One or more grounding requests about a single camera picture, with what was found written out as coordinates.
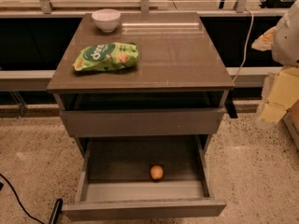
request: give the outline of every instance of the concrete floor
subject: concrete floor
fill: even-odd
[[[255,114],[250,113],[254,108],[238,110],[249,113],[239,113],[239,119],[225,115],[206,154],[214,196],[227,202],[219,217],[94,223],[299,223],[299,155],[285,124],[260,130]],[[16,119],[14,112],[13,107],[0,107],[0,172],[28,212],[48,223],[56,199],[74,202],[83,158],[55,106],[31,107],[22,119]],[[36,223],[23,213],[5,181],[0,181],[5,184],[0,191],[0,223]],[[58,223],[70,220],[61,214]]]

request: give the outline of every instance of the white bowl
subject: white bowl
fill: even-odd
[[[114,9],[101,9],[92,14],[95,25],[104,33],[113,32],[121,21],[121,13]]]

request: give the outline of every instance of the chip bag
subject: chip bag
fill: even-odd
[[[73,66],[76,71],[115,71],[137,64],[138,50],[133,43],[111,43],[87,47]]]

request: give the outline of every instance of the open drawer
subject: open drawer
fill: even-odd
[[[72,137],[184,135],[216,133],[224,108],[62,111]]]
[[[160,164],[164,177],[150,179]],[[148,136],[91,139],[74,204],[63,207],[72,221],[216,217],[216,201],[206,181],[198,136]]]

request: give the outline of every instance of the brown cabinet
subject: brown cabinet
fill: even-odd
[[[82,49],[112,42],[135,42],[137,67],[74,72]],[[204,153],[233,87],[195,13],[122,14],[112,34],[85,15],[48,86],[85,158],[63,211],[73,221],[218,216],[225,201],[211,195]]]

